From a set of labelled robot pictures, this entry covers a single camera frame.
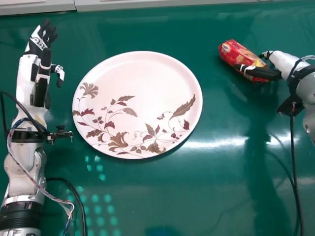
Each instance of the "robotic arm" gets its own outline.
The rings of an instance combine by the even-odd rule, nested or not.
[[[58,87],[62,87],[64,80],[63,67],[51,63],[51,44],[56,38],[56,27],[49,20],[37,26],[20,58],[17,75],[16,100],[44,130],[47,129],[44,116],[50,108],[50,75],[57,74]],[[27,114],[20,106],[16,107],[18,115],[12,127],[18,121],[23,122],[12,135],[11,150],[20,165],[10,154],[6,156],[4,169],[9,177],[9,184],[0,209],[0,236],[40,236],[39,223],[44,195],[38,190],[38,186],[46,188],[46,154],[43,146],[45,142],[53,144],[57,138],[72,138],[72,132],[65,132],[63,125],[57,126],[56,133],[39,132],[38,125],[36,127],[26,120]]]
[[[306,62],[308,59],[315,59],[315,56],[298,58],[281,51],[267,51],[259,57],[269,60],[276,70],[244,64],[236,64],[235,68],[260,78],[286,80],[290,97],[277,109],[277,112],[296,116],[305,108],[303,127],[315,144],[315,66]]]

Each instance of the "snack package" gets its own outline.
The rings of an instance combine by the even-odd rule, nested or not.
[[[219,45],[219,54],[223,61],[229,65],[235,64],[254,65],[259,67],[268,67],[268,65],[260,59],[257,55],[252,53],[243,45],[236,42],[234,39],[228,40]],[[253,77],[250,75],[244,75],[245,78],[253,82],[269,82],[269,80]]]

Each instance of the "green table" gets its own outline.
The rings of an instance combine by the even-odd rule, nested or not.
[[[15,93],[17,66],[34,27],[49,17],[58,27],[53,61],[64,66],[64,87],[51,82],[51,130],[74,131],[74,142],[46,146],[47,177],[78,189],[89,236],[292,236],[296,206],[290,182],[289,118],[275,110],[287,98],[284,81],[251,84],[218,58],[234,38],[259,54],[315,52],[315,3],[269,2],[0,19],[2,88]],[[128,161],[102,154],[77,132],[71,114],[75,89],[96,64],[113,55],[150,50],[186,64],[200,82],[204,107],[198,126],[179,148],[161,157]],[[16,116],[10,103],[8,119]],[[295,121],[296,156],[306,236],[315,230],[315,148]],[[2,159],[7,154],[1,129]],[[0,196],[7,177],[0,171]],[[48,189],[73,199],[60,183]],[[80,236],[80,212],[71,235]],[[42,235],[58,236],[66,215],[46,200]]]

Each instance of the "black cable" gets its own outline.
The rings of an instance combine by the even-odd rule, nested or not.
[[[295,201],[298,208],[298,214],[300,216],[300,223],[301,223],[301,236],[304,236],[304,218],[302,213],[302,206],[301,206],[301,200],[300,200],[300,194],[298,190],[298,184],[297,184],[297,175],[296,175],[296,163],[295,163],[295,151],[294,151],[294,104],[293,104],[293,110],[292,114],[290,116],[290,131],[291,131],[291,155],[292,155],[292,167],[293,167],[293,181],[294,181],[294,187],[295,187]]]
[[[4,108],[4,100],[3,100],[3,95],[7,95],[9,98],[11,98],[12,101],[14,101],[25,113],[25,115],[30,119],[30,122],[35,126],[35,128],[38,130],[39,135],[41,138],[49,143],[47,140],[47,137],[45,136],[44,132],[40,129],[39,125],[36,123],[36,121],[33,119],[33,117],[29,114],[29,112],[26,110],[26,108],[10,93],[5,92],[5,91],[0,91],[0,100],[1,100],[1,111],[2,111],[2,122],[3,122],[3,128],[4,128],[4,134],[6,135],[6,122],[5,122],[5,108]]]
[[[46,178],[47,181],[61,181],[64,182],[68,188],[70,189],[70,191],[73,193],[74,198],[76,199],[76,201],[78,202],[80,209],[81,209],[81,215],[82,215],[82,229],[83,229],[83,236],[87,236],[88,235],[88,230],[87,230],[87,224],[86,224],[86,216],[85,216],[85,211],[84,211],[84,207],[83,207],[83,203],[80,199],[80,196],[78,194],[78,192],[75,190],[75,188],[73,187],[73,185],[66,180],[65,178],[59,178],[59,177],[51,177],[51,178]]]

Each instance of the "plate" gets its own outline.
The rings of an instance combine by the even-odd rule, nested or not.
[[[104,60],[80,82],[73,103],[79,133],[119,158],[153,157],[179,145],[196,127],[202,92],[180,61],[156,52]]]

